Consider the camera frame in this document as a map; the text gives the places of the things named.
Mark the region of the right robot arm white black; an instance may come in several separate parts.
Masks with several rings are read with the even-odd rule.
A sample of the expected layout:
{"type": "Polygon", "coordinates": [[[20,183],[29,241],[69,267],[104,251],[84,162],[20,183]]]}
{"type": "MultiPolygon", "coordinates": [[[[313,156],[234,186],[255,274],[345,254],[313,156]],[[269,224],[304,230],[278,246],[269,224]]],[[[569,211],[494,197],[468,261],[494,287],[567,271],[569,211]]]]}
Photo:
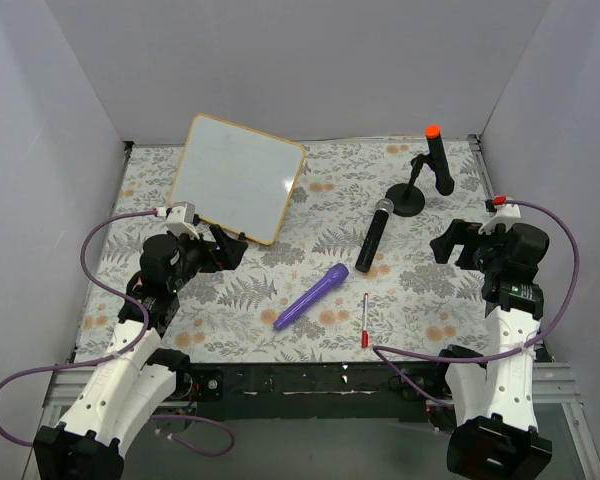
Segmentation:
{"type": "Polygon", "coordinates": [[[452,397],[457,421],[447,468],[468,479],[535,479],[553,456],[551,441],[538,431],[536,354],[529,343],[544,314],[544,295],[534,279],[549,237],[524,223],[487,230],[455,220],[430,246],[438,263],[460,247],[457,267],[483,274],[489,336],[486,355],[453,348],[453,361],[432,373],[434,389],[452,397]]]}

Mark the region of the red capped whiteboard marker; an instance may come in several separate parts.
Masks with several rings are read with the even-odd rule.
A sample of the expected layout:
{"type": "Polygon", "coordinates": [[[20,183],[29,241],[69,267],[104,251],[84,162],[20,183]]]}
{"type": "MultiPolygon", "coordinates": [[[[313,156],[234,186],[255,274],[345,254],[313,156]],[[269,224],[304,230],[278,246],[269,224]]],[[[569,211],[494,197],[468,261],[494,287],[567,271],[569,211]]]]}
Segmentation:
{"type": "Polygon", "coordinates": [[[365,292],[363,297],[363,319],[362,319],[362,331],[361,331],[361,347],[368,348],[369,346],[369,332],[368,332],[368,313],[369,313],[369,293],[365,292]]]}

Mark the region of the yellow framed whiteboard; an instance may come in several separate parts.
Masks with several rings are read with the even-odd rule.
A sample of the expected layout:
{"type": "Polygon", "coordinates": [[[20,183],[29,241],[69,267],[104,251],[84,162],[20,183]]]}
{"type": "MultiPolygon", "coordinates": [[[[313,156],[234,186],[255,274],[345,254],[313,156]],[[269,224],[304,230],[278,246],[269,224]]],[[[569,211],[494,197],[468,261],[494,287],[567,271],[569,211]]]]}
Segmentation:
{"type": "Polygon", "coordinates": [[[261,245],[276,241],[306,157],[293,141],[207,114],[196,115],[169,203],[261,245]]]}

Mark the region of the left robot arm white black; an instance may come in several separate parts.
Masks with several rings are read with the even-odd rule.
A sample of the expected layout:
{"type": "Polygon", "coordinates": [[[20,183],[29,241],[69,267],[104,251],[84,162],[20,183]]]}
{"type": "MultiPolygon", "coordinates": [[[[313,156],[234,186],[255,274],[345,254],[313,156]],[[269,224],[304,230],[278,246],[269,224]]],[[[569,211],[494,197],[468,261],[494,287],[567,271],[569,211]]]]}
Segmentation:
{"type": "Polygon", "coordinates": [[[161,341],[179,308],[179,291],[199,273],[236,269],[248,248],[218,225],[212,240],[188,233],[154,235],[142,246],[104,362],[33,449],[43,479],[119,479],[127,451],[160,403],[180,400],[195,382],[188,355],[161,341]]]}

